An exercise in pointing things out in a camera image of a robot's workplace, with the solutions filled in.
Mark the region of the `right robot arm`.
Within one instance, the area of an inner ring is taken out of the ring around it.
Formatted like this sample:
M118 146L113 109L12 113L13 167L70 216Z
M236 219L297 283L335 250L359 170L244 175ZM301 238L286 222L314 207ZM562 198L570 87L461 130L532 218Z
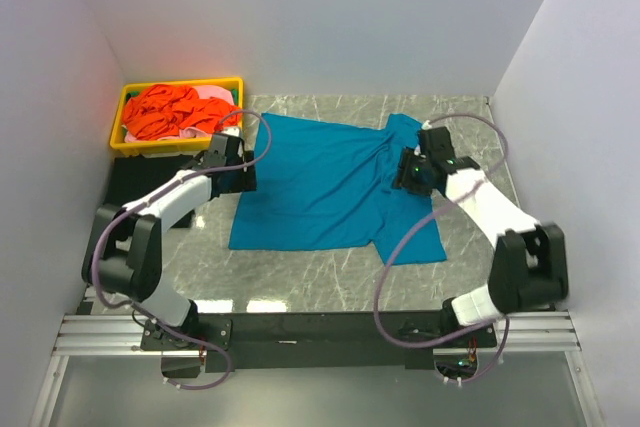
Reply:
M475 324L565 300L569 277L561 228L525 213L475 160L458 157L447 128L425 124L417 137L418 146L402 152L393 187L424 197L439 192L476 224L493 248L488 280L443 302L438 324L442 340L460 346L473 335Z

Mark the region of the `teal t shirt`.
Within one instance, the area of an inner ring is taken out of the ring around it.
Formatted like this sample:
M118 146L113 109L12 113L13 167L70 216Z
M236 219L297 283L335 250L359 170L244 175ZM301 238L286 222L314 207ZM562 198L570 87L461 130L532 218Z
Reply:
M393 189L418 121L391 114L380 129L265 114L255 154L257 190L241 195L232 250L316 251L375 246L386 261L431 214L428 197Z

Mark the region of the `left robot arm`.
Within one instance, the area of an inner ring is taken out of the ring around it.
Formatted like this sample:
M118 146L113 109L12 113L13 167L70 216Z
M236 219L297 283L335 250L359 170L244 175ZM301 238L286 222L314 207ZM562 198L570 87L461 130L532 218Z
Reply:
M193 346L200 335L194 301L163 279L162 238L188 213L221 195L256 189L253 153L241 129L213 135L164 184L122 206L104 204L94 217L81 276L97 291L115 293L165 325L176 348Z

